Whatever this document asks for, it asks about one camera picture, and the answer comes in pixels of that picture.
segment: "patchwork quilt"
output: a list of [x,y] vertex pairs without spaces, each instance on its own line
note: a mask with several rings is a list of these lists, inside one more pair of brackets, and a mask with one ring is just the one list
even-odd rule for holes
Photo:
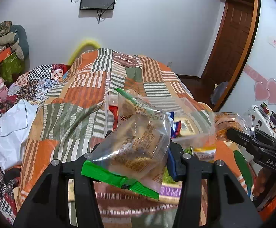
[[[16,200],[19,206],[51,160],[76,160],[104,139],[104,97],[117,94],[117,87],[152,97],[151,104],[167,112],[189,113],[186,102],[193,103],[201,114],[193,118],[195,131],[202,132],[202,125],[209,122],[204,106],[190,96],[164,64],[106,48],[83,53],[39,105],[21,169]],[[108,129],[112,129],[112,114],[108,120]],[[103,216],[137,215],[174,207],[105,183],[95,183],[94,187]]]
[[[21,75],[8,90],[7,106],[4,110],[10,109],[22,98],[32,104],[39,104],[65,72],[64,64],[55,64],[41,65]],[[18,182],[19,178],[15,178],[5,183],[4,174],[0,168],[0,211],[11,224],[17,215],[13,187]]]

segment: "bed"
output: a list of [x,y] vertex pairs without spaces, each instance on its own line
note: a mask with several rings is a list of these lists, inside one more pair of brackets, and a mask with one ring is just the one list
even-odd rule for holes
[[[0,169],[0,211],[11,223],[51,160],[76,160],[104,139],[104,97],[117,94],[116,88],[131,89],[142,96],[152,97],[152,104],[167,112],[185,111],[186,101],[189,101],[200,113],[195,121],[196,129],[202,132],[202,124],[209,123],[210,108],[196,102],[177,75],[152,58],[100,48],[83,53],[67,72],[63,64],[38,66],[20,76],[8,92],[7,109],[22,98],[38,105],[20,177],[5,184]],[[108,121],[107,127],[112,130],[112,114],[109,114]],[[227,164],[246,191],[251,191],[253,187],[247,188],[232,156],[238,150],[237,146],[225,143],[220,147],[221,157],[230,158]],[[204,184],[201,224],[205,224],[207,209]],[[14,185],[19,188],[16,198]],[[133,217],[160,210],[169,213],[168,209],[173,213],[177,207],[105,183],[95,183],[94,187],[105,227],[131,227]],[[69,212],[71,223],[76,225],[74,202],[69,203]]]

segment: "purple label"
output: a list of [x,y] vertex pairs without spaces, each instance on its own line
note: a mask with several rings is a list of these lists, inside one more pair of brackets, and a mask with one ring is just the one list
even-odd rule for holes
[[161,196],[170,196],[170,197],[180,197],[181,188],[174,188],[168,186],[161,186],[160,195]]

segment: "checkered fabric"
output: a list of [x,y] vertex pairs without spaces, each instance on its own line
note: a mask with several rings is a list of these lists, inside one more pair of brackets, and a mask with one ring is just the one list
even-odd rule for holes
[[32,70],[28,74],[28,80],[41,80],[50,79],[52,71],[52,65],[40,65]]

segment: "paper sign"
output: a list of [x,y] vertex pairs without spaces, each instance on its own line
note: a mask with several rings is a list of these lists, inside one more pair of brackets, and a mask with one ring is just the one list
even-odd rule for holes
[[276,48],[276,39],[268,37],[267,41],[270,45],[272,45],[274,48]]

